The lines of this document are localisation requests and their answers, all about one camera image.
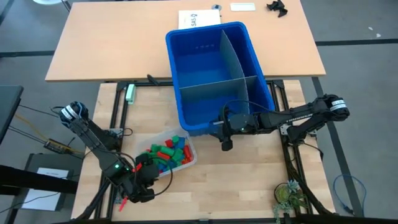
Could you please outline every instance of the black clip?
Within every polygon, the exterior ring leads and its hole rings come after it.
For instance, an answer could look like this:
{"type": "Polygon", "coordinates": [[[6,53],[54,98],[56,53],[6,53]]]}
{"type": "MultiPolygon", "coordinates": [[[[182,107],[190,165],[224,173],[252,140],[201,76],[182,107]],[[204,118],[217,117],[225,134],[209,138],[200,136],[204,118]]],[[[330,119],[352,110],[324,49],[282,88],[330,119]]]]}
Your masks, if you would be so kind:
{"type": "Polygon", "coordinates": [[[287,9],[285,9],[285,4],[281,0],[273,1],[272,4],[267,4],[267,7],[269,10],[273,11],[279,10],[278,17],[282,17],[287,14],[287,9]]]}

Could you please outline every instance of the red tip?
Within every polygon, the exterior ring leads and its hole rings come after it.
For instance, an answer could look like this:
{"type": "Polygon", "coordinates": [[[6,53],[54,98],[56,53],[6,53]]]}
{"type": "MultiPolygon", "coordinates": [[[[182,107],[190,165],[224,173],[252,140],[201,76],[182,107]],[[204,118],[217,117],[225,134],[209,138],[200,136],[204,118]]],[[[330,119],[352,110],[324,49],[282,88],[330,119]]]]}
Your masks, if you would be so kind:
{"type": "Polygon", "coordinates": [[[163,153],[161,153],[161,152],[157,152],[156,154],[157,154],[157,156],[159,156],[159,157],[161,157],[161,158],[163,158],[163,159],[166,159],[166,160],[169,160],[169,159],[170,159],[170,156],[168,156],[168,155],[166,155],[166,154],[163,154],[163,153]]]}
{"type": "Polygon", "coordinates": [[[137,167],[136,167],[136,168],[137,168],[137,171],[139,171],[139,169],[141,169],[141,167],[142,167],[142,164],[138,164],[137,167]]]}
{"type": "Polygon", "coordinates": [[[119,207],[119,212],[121,212],[123,210],[124,205],[127,204],[127,196],[124,197],[122,204],[119,207]]]}

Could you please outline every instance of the clear plastic container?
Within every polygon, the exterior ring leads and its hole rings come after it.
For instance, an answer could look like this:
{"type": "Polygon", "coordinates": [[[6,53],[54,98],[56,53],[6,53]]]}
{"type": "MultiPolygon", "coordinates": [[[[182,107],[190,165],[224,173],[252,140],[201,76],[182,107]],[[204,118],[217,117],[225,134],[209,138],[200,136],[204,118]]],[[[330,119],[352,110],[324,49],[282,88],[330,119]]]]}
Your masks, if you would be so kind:
{"type": "MultiPolygon", "coordinates": [[[[192,140],[191,140],[188,132],[186,132],[182,128],[177,128],[177,129],[173,129],[173,130],[164,131],[164,132],[162,132],[162,133],[160,133],[160,134],[158,134],[158,135],[156,135],[156,136],[154,136],[152,138],[148,138],[148,139],[145,139],[145,140],[137,143],[134,157],[137,157],[138,155],[143,153],[146,149],[150,149],[150,146],[152,144],[158,144],[158,145],[165,146],[166,145],[165,141],[168,140],[168,139],[171,139],[174,135],[178,135],[180,137],[184,137],[185,138],[185,144],[186,144],[186,142],[189,144],[189,149],[191,151],[191,155],[192,155],[193,158],[192,158],[191,162],[188,162],[186,164],[183,164],[181,166],[173,168],[173,173],[178,171],[178,170],[181,170],[181,169],[184,169],[184,168],[187,168],[187,167],[190,167],[190,166],[194,165],[197,162],[197,160],[198,160],[197,152],[195,151],[195,148],[193,147],[192,140]]],[[[166,172],[163,172],[163,173],[159,174],[159,177],[163,177],[163,176],[169,175],[169,174],[170,174],[170,171],[168,170],[166,172]]]]}

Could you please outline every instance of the blue toy block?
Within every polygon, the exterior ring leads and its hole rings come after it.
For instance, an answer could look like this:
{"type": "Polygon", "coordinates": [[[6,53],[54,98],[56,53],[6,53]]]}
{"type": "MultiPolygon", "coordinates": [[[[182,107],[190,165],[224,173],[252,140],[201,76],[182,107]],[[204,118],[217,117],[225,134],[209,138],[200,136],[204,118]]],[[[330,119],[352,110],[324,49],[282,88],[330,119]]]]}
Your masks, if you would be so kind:
{"type": "Polygon", "coordinates": [[[169,160],[168,162],[167,162],[167,165],[169,165],[171,168],[176,168],[176,163],[175,162],[173,162],[173,161],[171,161],[171,160],[169,160]]]}
{"type": "Polygon", "coordinates": [[[180,140],[178,141],[177,145],[174,148],[183,149],[184,146],[185,146],[185,138],[180,137],[180,140]]]}
{"type": "Polygon", "coordinates": [[[164,168],[166,168],[166,166],[163,164],[158,164],[157,168],[159,168],[159,170],[163,170],[164,168]]]}

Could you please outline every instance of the green object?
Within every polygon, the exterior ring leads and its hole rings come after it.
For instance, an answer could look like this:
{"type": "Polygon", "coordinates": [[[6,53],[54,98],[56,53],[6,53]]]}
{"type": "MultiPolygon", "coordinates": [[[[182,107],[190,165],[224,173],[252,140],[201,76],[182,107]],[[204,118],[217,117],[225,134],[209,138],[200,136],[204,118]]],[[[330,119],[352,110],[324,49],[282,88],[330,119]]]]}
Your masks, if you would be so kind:
{"type": "Polygon", "coordinates": [[[278,204],[274,206],[274,218],[277,224],[281,223],[279,218],[280,210],[284,213],[289,213],[295,208],[307,208],[307,204],[304,202],[305,195],[296,180],[290,180],[287,183],[278,185],[274,190],[274,196],[278,202],[278,204]]]}
{"type": "Polygon", "coordinates": [[[136,86],[130,84],[127,88],[126,101],[131,105],[134,104],[134,99],[136,98],[136,86]]]}
{"type": "Polygon", "coordinates": [[[179,161],[183,153],[184,152],[181,149],[176,149],[172,159],[174,161],[179,161]]]}
{"type": "Polygon", "coordinates": [[[160,145],[152,144],[150,146],[150,152],[159,152],[161,147],[162,146],[160,146],[160,145]]]}
{"type": "Polygon", "coordinates": [[[147,152],[148,153],[148,155],[149,155],[149,157],[151,157],[151,158],[153,158],[153,157],[157,157],[156,156],[156,152],[147,152]]]}
{"type": "Polygon", "coordinates": [[[169,156],[173,156],[174,154],[174,150],[166,146],[162,146],[160,152],[169,156]]]}
{"type": "Polygon", "coordinates": [[[163,159],[154,159],[155,161],[157,161],[158,163],[161,163],[161,164],[163,164],[163,165],[166,165],[167,166],[167,162],[166,161],[164,161],[163,159]]]}
{"type": "Polygon", "coordinates": [[[177,145],[179,140],[180,140],[180,137],[177,136],[177,135],[172,137],[172,141],[173,141],[174,146],[177,145]]]}

